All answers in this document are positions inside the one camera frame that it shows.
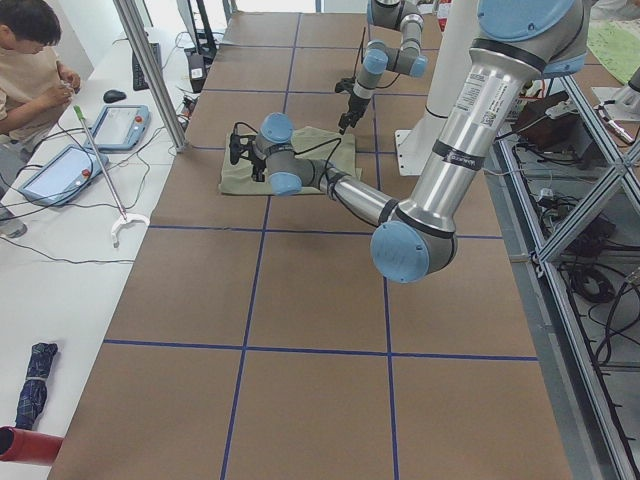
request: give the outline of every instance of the cloth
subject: cloth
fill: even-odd
[[[640,7],[633,0],[598,0],[591,7],[591,20],[633,20],[640,18]]]
[[[58,56],[51,47],[25,54],[0,48],[0,120],[7,112],[34,100],[51,87],[60,85]],[[37,144],[65,110],[64,105],[50,108],[27,125],[9,132],[29,151]]]
[[[360,178],[361,169],[356,169],[356,140],[353,134],[340,135],[335,132],[321,130],[314,127],[304,127],[293,132],[291,144],[294,150],[301,152],[311,147],[319,145],[333,138],[342,138],[340,146],[331,157],[331,163],[340,170]],[[272,195],[271,186],[268,180],[268,171],[265,171],[265,182],[254,182],[251,178],[253,165],[250,161],[240,159],[237,165],[231,165],[229,155],[229,137],[227,136],[227,149],[224,154],[222,164],[222,175],[218,188],[221,193],[228,195]],[[299,155],[299,158],[309,158],[312,160],[326,160],[335,143],[330,143],[309,153]],[[302,187],[301,194],[322,193],[313,187]]]
[[[53,357],[58,352],[55,343],[38,343],[31,347],[27,377],[20,392],[16,428],[31,430],[47,401],[46,380],[49,378]]]
[[[626,84],[640,67],[640,20],[591,22],[587,45],[602,66]]]

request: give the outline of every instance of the hand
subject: hand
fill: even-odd
[[[72,97],[73,90],[66,85],[60,84],[46,90],[34,102],[38,102],[44,110],[48,110],[58,105],[68,105],[71,103]]]
[[[67,82],[71,85],[73,91],[78,93],[80,90],[80,75],[62,64],[58,64],[58,75],[60,76],[60,80]]]

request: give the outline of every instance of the green mat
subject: green mat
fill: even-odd
[[[620,83],[626,84],[640,67],[640,31],[637,21],[592,21],[587,45]]]
[[[291,144],[297,152],[307,150],[327,140],[342,138],[340,146],[331,157],[331,163],[340,170],[360,178],[362,169],[356,168],[356,139],[353,134],[340,135],[335,132],[321,130],[314,127],[304,127],[293,132]],[[248,160],[240,159],[237,165],[231,165],[229,160],[229,136],[227,136],[227,149],[224,153],[222,175],[218,188],[221,193],[227,195],[272,195],[268,181],[268,171],[265,171],[265,182],[254,182],[251,178],[253,165]],[[326,160],[335,143],[330,143],[309,153],[299,155],[299,158],[313,160]],[[319,190],[312,187],[303,187],[301,194],[319,194]]]

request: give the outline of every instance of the folded umbrella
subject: folded umbrella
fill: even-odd
[[[55,343],[38,343],[31,347],[31,359],[27,367],[27,377],[20,392],[16,428],[31,430],[36,418],[47,401],[46,380],[51,371],[51,363],[58,352]]]

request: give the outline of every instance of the green handle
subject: green handle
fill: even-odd
[[[76,116],[78,117],[78,120],[84,120],[84,115],[82,114],[82,110],[80,110],[80,107],[78,105],[74,105],[73,109],[76,111]]]

